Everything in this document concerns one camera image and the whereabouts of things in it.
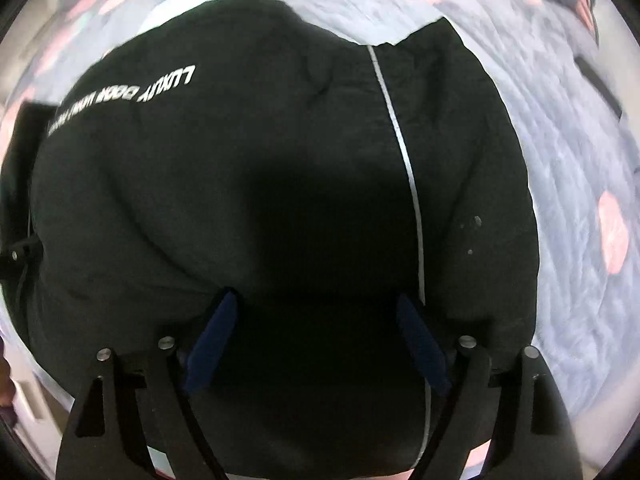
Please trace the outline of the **person's left hand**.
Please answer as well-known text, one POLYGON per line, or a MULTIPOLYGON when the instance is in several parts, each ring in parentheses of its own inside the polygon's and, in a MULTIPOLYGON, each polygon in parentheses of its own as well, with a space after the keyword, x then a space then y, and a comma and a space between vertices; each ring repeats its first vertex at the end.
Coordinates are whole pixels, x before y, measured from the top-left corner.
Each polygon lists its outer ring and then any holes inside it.
POLYGON ((0 412, 1 419, 14 427, 17 416, 14 410, 16 388, 11 378, 11 367, 4 356, 4 342, 0 341, 0 412))

